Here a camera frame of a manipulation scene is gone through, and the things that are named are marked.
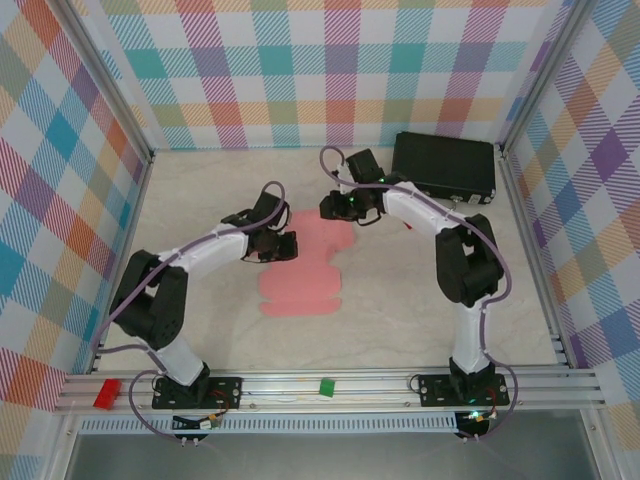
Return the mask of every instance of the metal rail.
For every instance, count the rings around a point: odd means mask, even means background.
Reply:
[[[507,386],[513,380],[506,371]],[[574,370],[566,366],[516,367],[520,384],[517,409],[591,409],[604,407],[604,397],[592,370]],[[240,376],[244,379],[239,413],[390,413],[425,411],[460,411],[460,407],[422,408],[418,396],[408,388],[416,373],[443,375],[448,369],[385,370],[300,370],[238,372],[214,371],[213,376]],[[127,392],[135,372],[98,372],[70,376],[62,389],[56,409],[58,414],[113,415],[130,412]],[[320,380],[336,381],[333,398],[318,394]],[[118,378],[123,387],[110,411],[93,408],[104,380]],[[135,386],[134,402],[142,412],[151,409],[154,392],[152,378]],[[175,410],[180,414],[202,414],[201,410]]]

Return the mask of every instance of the red block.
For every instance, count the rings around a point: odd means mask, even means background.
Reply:
[[[103,410],[111,410],[118,393],[120,393],[120,387],[122,387],[122,382],[116,378],[105,380],[93,406]]]

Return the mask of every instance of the green block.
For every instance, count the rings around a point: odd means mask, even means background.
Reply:
[[[320,380],[320,395],[325,397],[333,397],[333,390],[336,388],[336,382],[330,378]]]

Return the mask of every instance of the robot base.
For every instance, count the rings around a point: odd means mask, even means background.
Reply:
[[[168,377],[161,377],[153,387],[154,396],[151,408],[154,410],[188,410],[202,409],[207,411],[237,410],[242,396],[242,378],[240,377],[208,377],[204,386],[205,394],[200,402],[191,389],[184,387]]]
[[[493,407],[494,400],[489,389],[495,394],[496,406],[509,405],[509,392],[504,375],[495,374],[486,384],[482,392],[474,398],[462,401],[451,384],[450,375],[419,375],[418,392],[420,392],[420,405],[423,407]]]

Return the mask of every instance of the enclosure wall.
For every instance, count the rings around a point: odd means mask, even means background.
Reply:
[[[87,360],[143,162],[44,0],[0,0],[0,478]]]
[[[601,0],[511,153],[578,366],[640,471],[640,4]]]
[[[172,149],[495,141],[571,3],[74,0],[147,136]]]

